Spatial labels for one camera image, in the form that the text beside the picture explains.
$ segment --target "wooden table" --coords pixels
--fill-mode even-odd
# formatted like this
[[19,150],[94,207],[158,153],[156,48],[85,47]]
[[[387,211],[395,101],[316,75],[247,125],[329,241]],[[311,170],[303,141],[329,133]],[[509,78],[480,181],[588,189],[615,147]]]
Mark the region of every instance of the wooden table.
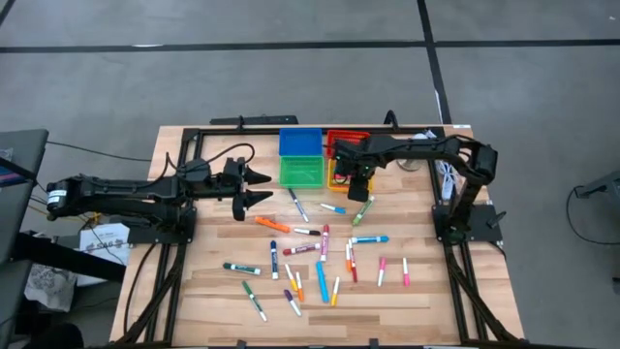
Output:
[[[149,178],[160,174],[166,152],[176,162],[182,130],[183,127],[160,129]],[[445,131],[446,135],[473,136],[469,127],[446,126]],[[349,201],[346,195],[333,193],[327,188],[296,190],[310,217],[310,223],[306,224],[289,193],[278,185],[278,136],[209,136],[204,140],[202,158],[240,142],[251,143],[256,148],[251,168],[273,177],[271,182],[252,189],[271,190],[274,194],[252,207],[244,222],[233,220],[230,200],[221,203],[198,201],[198,227],[185,259],[173,345],[235,345],[238,339],[246,340],[248,345],[362,345],[367,344],[371,337],[379,338],[385,345],[459,342],[444,251],[435,239],[430,214],[434,201],[426,164],[414,173],[404,172],[394,163],[385,170],[379,169],[373,192],[375,204],[362,223],[354,228],[351,221],[361,203]],[[249,150],[241,147],[228,155],[247,158],[248,154]],[[224,161],[225,157],[213,161],[212,171],[220,172]],[[484,189],[479,200],[487,199]],[[319,203],[343,206],[347,214],[327,211]],[[254,223],[257,215],[292,227],[320,230],[324,224],[329,224],[331,232],[325,275],[330,293],[335,277],[341,278],[336,307],[329,307],[321,301],[315,269],[318,253],[282,255],[284,248],[317,242],[319,238],[268,229]],[[345,268],[345,243],[353,236],[376,235],[388,235],[390,241],[356,246],[359,282],[354,283]],[[269,243],[273,239],[278,243],[279,280],[271,280]],[[471,243],[470,248],[480,295],[510,332],[523,336],[504,258],[488,243]],[[110,340],[122,335],[127,295],[146,249],[147,246],[138,246],[131,253]],[[175,252],[170,255],[169,265]],[[380,256],[387,257],[386,276],[381,288],[377,287]],[[403,286],[402,282],[403,257],[409,261],[410,287]],[[130,307],[130,324],[150,300],[158,258],[159,246],[140,273]],[[261,276],[252,276],[223,270],[224,262],[260,266],[263,272]],[[301,318],[294,314],[283,295],[284,289],[291,288],[284,263],[288,263],[293,272],[301,274],[306,295],[305,302],[301,303]],[[262,321],[245,294],[241,286],[244,279],[261,303],[267,323]],[[471,306],[464,294],[463,298],[470,337],[475,338]],[[159,311],[156,339],[163,337],[167,306],[168,300],[164,300]]]

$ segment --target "floor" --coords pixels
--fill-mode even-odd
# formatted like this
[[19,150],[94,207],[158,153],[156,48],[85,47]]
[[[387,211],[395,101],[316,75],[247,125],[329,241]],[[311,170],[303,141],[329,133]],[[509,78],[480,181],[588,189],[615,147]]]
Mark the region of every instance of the floor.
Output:
[[[0,47],[424,40],[417,1],[0,0]],[[614,0],[426,1],[436,41],[619,39]],[[618,170],[620,47],[437,48],[451,121],[500,153],[490,192],[502,221],[527,337],[616,347],[618,247],[574,236],[571,189]],[[0,54],[3,130],[150,157],[160,125],[296,114],[302,123],[439,123],[425,48]],[[41,182],[85,173],[146,176],[147,165],[49,146]],[[605,196],[573,201],[584,235],[620,240]],[[29,212],[24,229],[71,235]],[[84,304],[118,285],[83,292]],[[69,315],[87,344],[107,341],[113,301]]]

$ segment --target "marker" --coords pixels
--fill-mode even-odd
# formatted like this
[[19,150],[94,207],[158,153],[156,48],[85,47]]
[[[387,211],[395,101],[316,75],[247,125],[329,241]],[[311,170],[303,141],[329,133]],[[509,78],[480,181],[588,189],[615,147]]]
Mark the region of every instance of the marker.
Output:
[[409,286],[409,268],[407,267],[407,258],[403,258],[403,282],[405,286]]
[[389,238],[386,236],[351,238],[352,243],[388,242],[388,241],[389,241]]
[[334,211],[336,213],[340,213],[340,214],[347,213],[347,211],[343,207],[336,207],[336,206],[332,206],[332,205],[328,205],[328,204],[321,204],[321,206],[324,207],[324,208],[327,208],[327,209],[331,209],[332,211]]
[[377,281],[379,287],[384,282],[384,273],[386,273],[386,257],[381,257],[379,260],[379,281]]
[[291,292],[289,292],[289,290],[284,290],[284,296],[286,296],[287,300],[289,300],[289,304],[293,307],[294,313],[297,314],[297,316],[301,316],[301,311],[297,307],[297,304],[295,304]]
[[329,226],[323,225],[323,238],[321,239],[321,262],[327,261],[327,248],[329,243]]
[[311,230],[299,229],[299,228],[295,228],[294,231],[296,233],[305,234],[305,235],[311,235],[311,236],[319,236],[321,234],[321,232],[319,232],[319,231],[311,231]]
[[345,247],[345,255],[347,256],[347,271],[351,272],[351,248],[349,247],[348,242],[347,246]]
[[248,285],[248,283],[245,282],[245,280],[243,280],[243,281],[241,281],[241,284],[243,285],[243,288],[245,289],[245,292],[250,297],[250,301],[252,301],[252,304],[254,305],[256,310],[261,315],[261,318],[263,319],[263,321],[267,322],[267,317],[266,317],[266,315],[264,315],[263,309],[261,308],[261,305],[259,304],[259,301],[256,299],[256,296],[254,296],[254,294],[252,293],[252,289],[250,289],[250,286]]
[[303,211],[303,208],[301,207],[301,204],[299,203],[299,200],[297,199],[297,196],[293,192],[293,189],[289,189],[289,194],[291,194],[291,197],[293,198],[293,202],[297,206],[297,209],[299,210],[299,213],[301,213],[301,216],[303,217],[303,220],[306,221],[306,223],[308,223],[309,222],[308,221],[308,216],[306,215],[306,212]]
[[315,251],[320,248],[321,248],[321,244],[317,242],[317,243],[312,243],[308,245],[303,245],[300,247],[287,248],[282,253],[284,253],[285,256],[288,256],[288,255],[297,254],[301,252]]
[[317,262],[317,275],[319,276],[319,287],[321,287],[321,298],[323,302],[329,302],[329,295],[327,294],[326,275],[323,272],[323,262]]
[[299,301],[303,301],[303,287],[301,286],[301,277],[299,276],[299,271],[295,273],[297,277],[297,295],[299,296]]
[[225,270],[237,270],[237,271],[241,271],[241,272],[247,272],[247,273],[253,274],[253,275],[260,275],[261,274],[261,270],[259,268],[240,266],[240,265],[231,264],[231,263],[225,263],[223,265],[223,267],[224,267]]
[[350,240],[349,249],[351,250],[351,273],[353,274],[353,282],[357,282],[356,254],[353,252],[353,243]]
[[374,201],[375,201],[374,196],[370,196],[370,198],[368,198],[368,201],[364,203],[364,206],[362,206],[359,212],[357,213],[356,218],[353,219],[354,226],[359,224],[359,222],[361,221],[361,218],[364,216],[364,214],[366,214],[366,211],[372,206],[372,203]]
[[293,274],[291,273],[289,265],[285,263],[284,267],[287,269],[287,274],[289,275],[289,280],[291,280],[291,286],[293,287],[293,291],[297,292],[297,284],[295,283],[295,279],[293,278]]
[[289,228],[288,226],[285,226],[284,224],[278,224],[278,223],[272,222],[263,217],[256,217],[254,218],[254,220],[259,224],[263,224],[266,227],[279,230],[280,232],[283,232],[283,233],[288,233],[291,231],[291,228]]
[[278,252],[273,240],[271,241],[271,279],[278,279]]
[[340,276],[336,277],[336,282],[333,284],[333,292],[331,293],[331,303],[329,305],[336,306],[338,300],[338,285],[340,284]]

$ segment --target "yellow marker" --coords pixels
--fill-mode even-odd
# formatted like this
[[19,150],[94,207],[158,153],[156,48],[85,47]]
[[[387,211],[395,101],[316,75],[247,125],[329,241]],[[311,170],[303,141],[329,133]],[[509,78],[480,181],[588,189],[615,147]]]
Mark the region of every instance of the yellow marker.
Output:
[[303,301],[303,286],[301,286],[301,277],[299,276],[299,271],[297,271],[295,275],[297,276],[297,288],[299,288],[299,290],[297,291],[297,294],[299,295],[299,301]]
[[286,267],[287,269],[287,274],[289,275],[289,279],[291,280],[291,287],[293,287],[293,291],[297,292],[297,283],[295,282],[295,278],[293,277],[293,274],[291,273],[291,269],[289,268],[289,265],[285,264],[284,267]]
[[329,305],[336,306],[338,300],[338,285],[340,284],[340,276],[336,277],[336,282],[333,284],[333,292],[331,293],[331,303]]

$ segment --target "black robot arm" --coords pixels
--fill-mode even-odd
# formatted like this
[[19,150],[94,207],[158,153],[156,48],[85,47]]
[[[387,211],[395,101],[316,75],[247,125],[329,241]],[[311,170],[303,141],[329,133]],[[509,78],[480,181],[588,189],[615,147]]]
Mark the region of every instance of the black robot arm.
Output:
[[391,136],[371,136],[359,144],[336,141],[334,172],[350,180],[348,197],[364,202],[368,199],[368,180],[377,167],[385,168],[396,159],[444,160],[466,182],[452,197],[447,226],[461,232],[470,230],[471,209],[484,185],[495,178],[497,151],[490,145],[463,136],[433,140],[397,140]]
[[245,190],[244,183],[259,184],[271,177],[252,171],[243,158],[228,158],[224,170],[212,174],[209,164],[191,161],[172,176],[153,181],[110,180],[87,175],[69,177],[47,185],[48,219],[75,216],[89,211],[136,216],[157,227],[182,222],[191,199],[232,198],[232,215],[245,218],[245,209],[270,197],[272,192]]

